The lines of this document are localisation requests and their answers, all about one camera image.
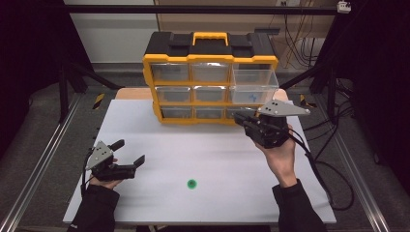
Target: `white wall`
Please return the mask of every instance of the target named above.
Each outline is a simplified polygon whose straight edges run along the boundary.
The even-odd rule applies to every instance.
[[[65,0],[83,5],[154,5],[153,0]],[[151,34],[158,31],[155,14],[71,14],[91,63],[140,63]]]

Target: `person's left hand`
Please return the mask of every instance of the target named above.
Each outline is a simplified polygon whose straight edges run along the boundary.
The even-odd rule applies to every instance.
[[[106,187],[107,189],[114,189],[118,184],[123,182],[123,180],[115,180],[115,181],[110,181],[110,182],[103,182],[97,179],[97,177],[94,177],[93,174],[90,174],[90,185],[93,186],[102,186]]]

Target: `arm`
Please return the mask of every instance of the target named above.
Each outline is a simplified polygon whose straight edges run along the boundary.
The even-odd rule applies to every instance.
[[[104,183],[92,178],[68,232],[114,231],[114,210],[120,194],[113,189],[120,182]]]
[[[278,186],[273,187],[279,206],[279,230],[281,232],[326,231],[322,220],[311,207],[302,183],[296,178],[295,142],[287,139],[280,147],[271,149],[265,149],[257,143],[255,146],[263,152],[271,171],[279,182]]]

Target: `white table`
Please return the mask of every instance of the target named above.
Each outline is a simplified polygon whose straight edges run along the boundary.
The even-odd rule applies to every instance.
[[[288,117],[304,139],[297,117]],[[267,224],[278,221],[271,187],[278,184],[265,158],[239,126],[162,125],[152,100],[113,100],[97,141],[125,139],[114,156],[130,164],[145,155],[135,178],[115,190],[121,194],[117,222],[131,224]],[[295,170],[316,213],[336,222],[325,191],[304,151],[296,150]],[[194,179],[197,187],[189,189]],[[80,181],[64,222],[71,222],[81,201]]]

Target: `green circle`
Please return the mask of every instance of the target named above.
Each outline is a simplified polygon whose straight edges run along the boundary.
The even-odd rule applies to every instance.
[[[187,186],[188,186],[189,189],[195,189],[196,186],[197,186],[197,183],[194,179],[190,179],[187,182]]]

